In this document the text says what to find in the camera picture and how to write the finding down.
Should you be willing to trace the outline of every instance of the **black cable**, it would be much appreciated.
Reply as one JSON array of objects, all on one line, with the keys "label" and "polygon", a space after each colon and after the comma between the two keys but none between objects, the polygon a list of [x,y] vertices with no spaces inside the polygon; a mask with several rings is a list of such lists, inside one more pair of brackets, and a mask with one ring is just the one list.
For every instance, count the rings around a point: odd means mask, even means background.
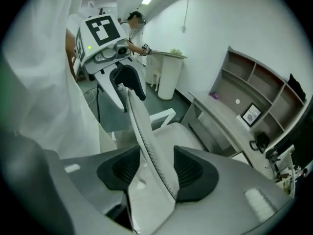
[{"label": "black cable", "polygon": [[97,102],[98,122],[100,123],[100,109],[99,109],[99,85],[98,85],[98,84],[97,84],[97,96],[96,96],[96,102]]}]

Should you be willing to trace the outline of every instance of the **white wall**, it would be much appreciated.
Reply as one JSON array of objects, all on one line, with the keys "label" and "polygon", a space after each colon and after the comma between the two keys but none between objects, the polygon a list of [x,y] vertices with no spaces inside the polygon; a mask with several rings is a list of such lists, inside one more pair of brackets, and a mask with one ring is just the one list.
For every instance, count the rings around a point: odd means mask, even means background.
[{"label": "white wall", "polygon": [[296,18],[280,0],[166,0],[143,29],[142,42],[152,49],[179,48],[184,60],[177,89],[209,91],[228,46],[270,67],[288,80],[292,73],[309,101],[313,95],[312,49]]}]

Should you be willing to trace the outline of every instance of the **white desk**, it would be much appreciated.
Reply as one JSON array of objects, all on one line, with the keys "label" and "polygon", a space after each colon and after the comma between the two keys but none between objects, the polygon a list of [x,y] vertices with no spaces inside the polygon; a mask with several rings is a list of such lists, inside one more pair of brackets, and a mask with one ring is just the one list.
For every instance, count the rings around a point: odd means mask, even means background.
[{"label": "white desk", "polygon": [[230,143],[235,144],[248,157],[252,166],[266,177],[272,179],[273,171],[265,153],[254,151],[250,148],[249,141],[254,140],[253,135],[247,131],[236,119],[236,114],[220,101],[210,97],[207,92],[189,92],[195,101],[203,107],[203,113],[209,114],[211,118],[226,133],[225,137]]},{"label": "white desk", "polygon": [[182,61],[185,56],[176,55],[168,52],[154,51],[153,57],[157,62],[154,65],[147,62],[147,79],[146,82],[151,83],[153,69],[159,69],[161,72],[158,97],[163,100],[171,100],[175,91],[175,86],[179,77]]}]

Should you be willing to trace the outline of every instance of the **chair seat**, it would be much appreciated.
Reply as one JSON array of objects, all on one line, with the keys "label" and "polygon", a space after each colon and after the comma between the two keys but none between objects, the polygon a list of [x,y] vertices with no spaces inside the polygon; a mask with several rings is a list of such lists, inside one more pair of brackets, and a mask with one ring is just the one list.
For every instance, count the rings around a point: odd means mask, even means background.
[{"label": "chair seat", "polygon": [[185,126],[180,123],[171,123],[153,131],[153,135],[161,146],[164,155],[171,165],[174,164],[174,146],[184,146],[197,150],[204,150],[197,140]]}]

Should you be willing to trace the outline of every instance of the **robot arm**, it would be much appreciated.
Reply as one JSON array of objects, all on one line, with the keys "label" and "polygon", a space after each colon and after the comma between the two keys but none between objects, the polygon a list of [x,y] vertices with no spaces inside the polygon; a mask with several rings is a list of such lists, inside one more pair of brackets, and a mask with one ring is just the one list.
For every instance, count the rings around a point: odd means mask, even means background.
[{"label": "robot arm", "polygon": [[146,98],[142,66],[130,57],[125,39],[118,21],[105,14],[81,22],[74,49],[82,67],[94,74],[101,91],[123,112],[127,112],[126,96],[119,84],[133,89],[142,101]]}]

